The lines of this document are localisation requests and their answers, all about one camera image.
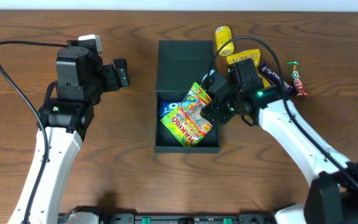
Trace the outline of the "green Haribo gummy bag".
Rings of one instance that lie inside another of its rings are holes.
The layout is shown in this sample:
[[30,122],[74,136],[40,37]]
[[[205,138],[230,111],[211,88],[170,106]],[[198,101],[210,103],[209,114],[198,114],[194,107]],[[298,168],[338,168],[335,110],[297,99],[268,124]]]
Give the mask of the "green Haribo gummy bag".
[[195,147],[213,128],[201,116],[201,110],[211,101],[205,90],[194,82],[179,105],[160,121],[182,146]]

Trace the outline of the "black gift box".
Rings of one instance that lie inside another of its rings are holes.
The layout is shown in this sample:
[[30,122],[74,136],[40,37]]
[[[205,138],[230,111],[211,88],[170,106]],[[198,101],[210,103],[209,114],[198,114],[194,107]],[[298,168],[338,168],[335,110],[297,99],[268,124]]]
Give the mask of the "black gift box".
[[[194,82],[201,83],[214,55],[211,40],[161,40],[158,43],[158,69],[156,84],[157,109],[162,102],[184,99]],[[195,147],[183,147],[156,115],[156,153],[205,153],[221,150],[220,125],[213,126]]]

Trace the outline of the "blue Oreo cookie pack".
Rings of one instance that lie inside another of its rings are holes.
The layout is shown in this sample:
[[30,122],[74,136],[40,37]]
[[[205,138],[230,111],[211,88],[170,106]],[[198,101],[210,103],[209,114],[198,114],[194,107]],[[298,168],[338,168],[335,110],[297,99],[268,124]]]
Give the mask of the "blue Oreo cookie pack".
[[161,101],[160,109],[158,111],[158,115],[160,117],[164,117],[169,114],[172,110],[174,110],[177,106],[180,106],[180,101]]

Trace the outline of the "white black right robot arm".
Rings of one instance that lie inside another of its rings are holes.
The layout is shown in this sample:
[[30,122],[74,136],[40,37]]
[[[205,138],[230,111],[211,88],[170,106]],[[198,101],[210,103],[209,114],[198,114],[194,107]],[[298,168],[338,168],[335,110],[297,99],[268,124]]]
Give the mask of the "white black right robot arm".
[[303,173],[309,192],[304,204],[277,210],[275,223],[358,223],[358,162],[332,148],[297,112],[280,85],[264,87],[254,63],[228,66],[229,78],[210,70],[201,85],[212,101],[201,115],[226,124],[250,116],[273,136]]

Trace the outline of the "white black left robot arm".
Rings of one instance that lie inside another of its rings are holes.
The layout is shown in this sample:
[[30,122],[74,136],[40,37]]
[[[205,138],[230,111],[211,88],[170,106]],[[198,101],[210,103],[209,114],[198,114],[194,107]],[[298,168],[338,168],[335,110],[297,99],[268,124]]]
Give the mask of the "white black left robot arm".
[[127,62],[103,64],[98,35],[69,40],[57,53],[57,80],[49,84],[35,154],[9,223],[57,223],[67,179],[101,95],[129,85]]

